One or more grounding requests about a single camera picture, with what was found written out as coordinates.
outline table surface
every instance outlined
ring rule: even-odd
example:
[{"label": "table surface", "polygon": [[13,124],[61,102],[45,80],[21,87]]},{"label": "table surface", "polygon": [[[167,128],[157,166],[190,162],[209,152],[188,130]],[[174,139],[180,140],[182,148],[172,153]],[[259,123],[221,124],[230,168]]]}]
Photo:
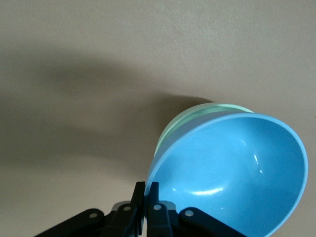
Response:
[{"label": "table surface", "polygon": [[316,233],[316,1],[0,3],[0,235],[31,237],[145,181],[181,111],[276,117],[309,156],[274,237]]}]

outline blue bowl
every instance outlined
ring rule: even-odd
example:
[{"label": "blue bowl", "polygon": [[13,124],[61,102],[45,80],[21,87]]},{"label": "blue bowl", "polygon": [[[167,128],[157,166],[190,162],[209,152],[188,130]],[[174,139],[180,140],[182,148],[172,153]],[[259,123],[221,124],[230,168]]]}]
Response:
[{"label": "blue bowl", "polygon": [[284,122],[254,113],[214,113],[174,131],[147,179],[177,211],[196,207],[248,237],[267,237],[291,215],[308,175],[305,148]]}]

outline gray surface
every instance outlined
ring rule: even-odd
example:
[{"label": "gray surface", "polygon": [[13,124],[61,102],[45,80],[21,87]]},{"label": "gray surface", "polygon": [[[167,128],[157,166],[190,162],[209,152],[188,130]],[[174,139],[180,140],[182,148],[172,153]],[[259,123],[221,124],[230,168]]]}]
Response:
[{"label": "gray surface", "polygon": [[146,179],[167,123],[235,103],[301,136],[316,233],[316,1],[1,1],[0,236],[30,237]]}]

